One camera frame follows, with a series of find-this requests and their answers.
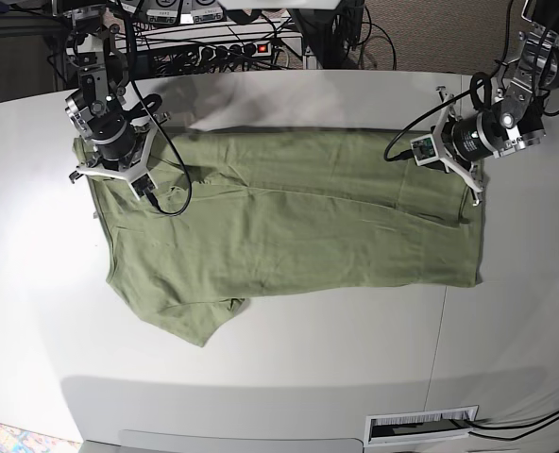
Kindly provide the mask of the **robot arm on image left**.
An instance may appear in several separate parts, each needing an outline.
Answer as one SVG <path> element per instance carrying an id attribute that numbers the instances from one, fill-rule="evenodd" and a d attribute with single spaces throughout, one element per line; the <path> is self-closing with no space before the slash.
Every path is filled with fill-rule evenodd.
<path id="1" fill-rule="evenodd" d="M 129 82 L 127 58 L 115 47 L 114 32 L 104 24 L 104 3 L 68 12 L 78 89 L 66 98 L 66 114 L 79 135 L 93 146 L 95 163 L 124 170 L 137 135 L 124 108 Z"/>

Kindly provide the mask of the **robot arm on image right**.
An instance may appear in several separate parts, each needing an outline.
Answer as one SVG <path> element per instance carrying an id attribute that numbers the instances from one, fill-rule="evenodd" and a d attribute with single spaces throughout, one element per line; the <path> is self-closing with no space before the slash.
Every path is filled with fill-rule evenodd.
<path id="1" fill-rule="evenodd" d="M 540 143 L 545 134 L 543 102 L 559 88 L 559 1 L 527 1 L 521 16 L 532 28 L 500 64 L 497 97 L 473 93 L 476 113 L 444 137 L 466 162 L 507 156 Z"/>

